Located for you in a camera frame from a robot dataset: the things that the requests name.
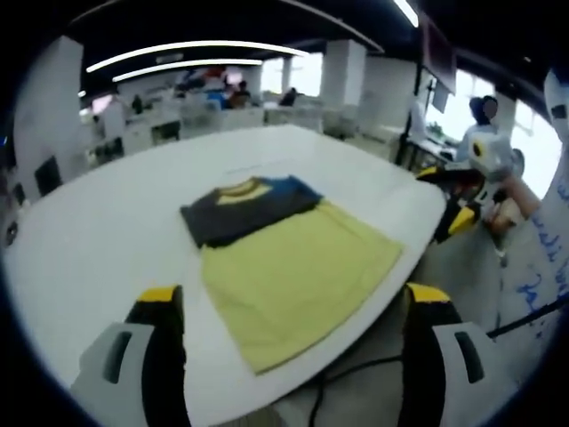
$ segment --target white robot head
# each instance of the white robot head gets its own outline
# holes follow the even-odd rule
[[[551,124],[559,140],[566,146],[569,143],[569,68],[552,68],[545,78],[543,94]]]

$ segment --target window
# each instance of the window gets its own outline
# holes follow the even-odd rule
[[[561,141],[553,127],[521,101],[516,105],[512,148],[524,153],[522,178],[539,198],[544,198],[561,158]]]
[[[443,128],[446,136],[460,141],[466,130],[475,123],[470,113],[470,98],[493,94],[494,86],[491,83],[462,70],[457,70],[456,94],[448,96],[445,113],[443,114],[429,106],[425,120],[428,124],[437,122]]]
[[[320,95],[323,59],[322,53],[293,57],[290,87],[308,96]]]
[[[239,71],[231,71],[227,74],[228,85],[239,85],[243,80],[243,74]]]
[[[260,73],[260,89],[273,93],[283,92],[283,58],[265,60]]]

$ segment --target yellow t-shirt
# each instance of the yellow t-shirt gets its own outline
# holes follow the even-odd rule
[[[205,246],[204,282],[259,373],[343,323],[387,276],[402,248],[322,201],[229,246]]]

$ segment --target computer monitor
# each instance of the computer monitor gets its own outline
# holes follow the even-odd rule
[[[456,93],[456,53],[435,23],[421,14],[423,67],[437,78],[450,93]]]
[[[450,94],[450,92],[448,91],[446,86],[437,80],[437,84],[435,85],[435,91],[433,92],[433,99],[431,101],[431,104],[433,104],[433,107],[438,109],[443,114],[445,113],[445,110],[446,110],[446,103],[448,102],[448,95],[449,94]]]

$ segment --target black cable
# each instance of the black cable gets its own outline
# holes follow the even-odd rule
[[[523,316],[518,320],[515,320],[507,325],[498,327],[493,331],[487,333],[490,338],[496,338],[497,336],[507,334],[513,330],[518,329],[519,327],[525,326],[528,323],[532,323],[535,320],[542,318],[543,316],[552,313],[553,311],[559,310],[563,308],[565,305],[569,303],[569,295],[561,296],[557,298],[554,302],[549,304],[545,304],[543,307],[539,308],[536,311],[531,312],[527,316]]]
[[[551,302],[549,304],[545,304],[543,307],[541,307],[538,310],[528,314],[527,316],[523,316],[522,318],[519,318],[518,320],[514,320],[513,322],[508,323],[505,326],[498,327],[498,328],[494,329],[493,331],[490,331],[486,334],[488,335],[489,338],[492,338],[492,339],[496,338],[498,336],[507,334],[509,332],[512,332],[512,331],[522,327],[522,326],[525,326],[529,323],[532,323],[535,320],[552,313],[553,311],[559,310],[568,304],[569,304],[569,294],[562,296],[562,297],[559,297],[554,302]],[[365,362],[365,363],[362,363],[360,365],[355,365],[354,367],[351,367],[350,369],[347,369],[344,372],[340,372],[339,374],[336,374],[335,376],[333,376],[331,378],[326,379],[324,376],[321,376],[319,379],[319,382],[318,382],[317,399],[314,403],[314,406],[312,407],[312,411],[310,412],[309,427],[315,427],[315,421],[317,418],[318,409],[320,409],[320,407],[322,406],[322,402],[324,401],[324,394],[325,394],[325,386],[326,385],[331,384],[331,383],[335,383],[336,381],[339,381],[341,378],[344,378],[348,375],[352,375],[355,372],[367,369],[368,367],[376,367],[378,365],[383,365],[385,363],[392,363],[392,362],[398,362],[398,361],[403,361],[402,355],[392,356],[390,358],[384,358],[384,359],[370,360],[369,362]]]
[[[331,378],[326,378],[325,374],[322,373],[322,375],[320,375],[320,377],[318,378],[317,399],[315,400],[314,406],[310,411],[309,427],[315,427],[316,425],[318,410],[320,409],[322,403],[324,402],[326,385],[334,383],[343,378],[344,376],[352,375],[357,371],[361,371],[362,369],[366,369],[368,367],[376,367],[378,365],[383,365],[391,362],[398,362],[401,360],[402,360],[401,355],[393,356],[391,358],[370,360],[369,362],[362,363],[361,365],[355,365],[354,367],[351,367],[350,369],[347,369],[344,372],[340,372],[339,374],[336,374]]]
[[[339,374],[336,374],[335,376],[326,379],[325,383],[326,383],[326,385],[331,384],[331,383],[335,383],[336,381],[342,379],[344,376],[352,375],[355,372],[361,371],[363,369],[367,369],[368,367],[376,367],[378,365],[383,365],[385,363],[400,362],[402,360],[403,359],[402,359],[402,356],[400,354],[397,356],[392,356],[390,358],[370,360],[369,362],[365,362],[365,363],[362,363],[360,365],[355,365],[354,367],[351,367],[350,369],[347,369],[344,372],[340,372]]]
[[[317,399],[314,402],[314,406],[310,411],[310,418],[309,418],[309,427],[315,427],[315,423],[317,421],[318,409],[322,406],[322,402],[324,401],[324,386],[325,386],[325,378],[324,374],[318,379],[318,392],[317,392]]]

